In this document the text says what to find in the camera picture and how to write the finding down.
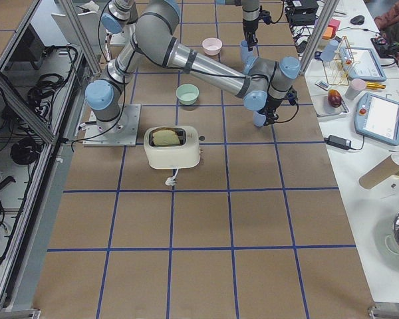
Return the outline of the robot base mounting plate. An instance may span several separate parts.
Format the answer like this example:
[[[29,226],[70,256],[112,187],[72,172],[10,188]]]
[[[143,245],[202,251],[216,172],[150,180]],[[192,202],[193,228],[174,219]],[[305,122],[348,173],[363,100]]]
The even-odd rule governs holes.
[[[140,121],[141,105],[119,103],[122,115],[117,117],[117,122],[108,124],[97,121],[94,112],[90,112],[89,120],[94,124],[87,126],[83,145],[86,147],[119,147],[136,145],[138,125]]]

